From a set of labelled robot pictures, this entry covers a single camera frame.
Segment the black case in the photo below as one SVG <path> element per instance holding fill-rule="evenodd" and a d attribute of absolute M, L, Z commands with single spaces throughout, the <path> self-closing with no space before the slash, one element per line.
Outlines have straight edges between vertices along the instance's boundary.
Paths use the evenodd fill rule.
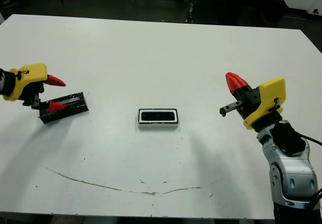
<path fill-rule="evenodd" d="M 88 111 L 88 107 L 86 105 L 86 100 L 84 94 L 82 92 L 71 94 L 65 97 L 60 97 L 56 99 L 50 100 L 50 102 L 62 102 L 66 104 L 68 108 L 63 111 L 39 111 L 39 118 L 43 121 L 43 123 L 52 122 L 61 118 L 69 117 L 81 112 Z"/>

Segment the white table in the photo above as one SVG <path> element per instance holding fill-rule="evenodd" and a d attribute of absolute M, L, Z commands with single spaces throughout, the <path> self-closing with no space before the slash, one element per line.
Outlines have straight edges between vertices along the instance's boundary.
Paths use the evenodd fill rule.
<path fill-rule="evenodd" d="M 283 117 L 322 139 L 322 55 L 301 31 L 13 15 L 1 68 L 44 62 L 89 112 L 44 125 L 0 101 L 0 210 L 109 216 L 273 218 L 269 166 L 225 73 L 286 79 Z M 174 130 L 139 130 L 139 108 L 177 108 Z M 311 143 L 322 185 L 322 148 Z"/>

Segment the floor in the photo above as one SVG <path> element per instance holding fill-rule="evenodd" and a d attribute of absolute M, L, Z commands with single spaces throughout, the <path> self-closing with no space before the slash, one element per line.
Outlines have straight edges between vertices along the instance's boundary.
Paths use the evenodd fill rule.
<path fill-rule="evenodd" d="M 189 3 L 189 0 L 186 2 L 179 0 L 64 0 L 64 3 L 59 0 L 23 0 L 23 4 L 19 7 L 0 11 L 5 19 L 11 14 L 32 14 L 185 23 Z M 194 6 L 193 23 L 220 24 L 218 19 L 219 11 L 220 8 L 214 2 L 199 2 Z M 260 26 L 261 24 L 255 18 L 254 8 L 243 7 L 238 12 L 235 24 L 239 26 Z M 322 52 L 322 21 L 307 20 L 299 15 L 286 14 L 280 22 L 268 22 L 267 26 L 300 29 Z M 34 218 L 32 223 L 50 223 L 52 221 L 52 216 L 36 216 Z M 149 222 L 149 220 L 150 218 L 146 218 L 144 222 Z M 119 222 L 131 221 L 121 219 Z M 172 219 L 171 222 L 178 222 L 178 220 Z M 10 218 L 5 222 L 5 219 L 0 217 L 1 223 L 23 222 L 13 221 Z"/>

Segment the black object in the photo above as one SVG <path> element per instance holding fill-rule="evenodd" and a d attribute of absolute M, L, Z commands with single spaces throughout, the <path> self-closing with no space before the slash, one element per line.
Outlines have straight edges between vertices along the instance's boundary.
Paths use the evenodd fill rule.
<path fill-rule="evenodd" d="M 84 94 L 82 92 L 71 94 L 65 97 L 56 98 L 50 100 L 50 102 L 59 102 L 61 104 L 66 104 L 68 108 L 62 111 L 51 112 L 40 110 L 39 118 L 43 121 L 43 123 L 55 121 L 89 110 L 86 105 Z"/>
<path fill-rule="evenodd" d="M 275 224 L 321 224 L 320 210 L 297 209 L 274 203 Z"/>
<path fill-rule="evenodd" d="M 288 6 L 284 0 L 262 0 L 261 8 L 268 21 L 280 21 L 286 13 Z"/>
<path fill-rule="evenodd" d="M 0 95 L 10 96 L 16 84 L 16 76 L 12 72 L 0 69 Z"/>
<path fill-rule="evenodd" d="M 271 129 L 271 134 L 275 145 L 287 155 L 294 155 L 305 150 L 305 141 L 289 123 L 277 122 Z"/>
<path fill-rule="evenodd" d="M 175 114 L 173 112 L 142 112 L 143 121 L 173 121 Z"/>

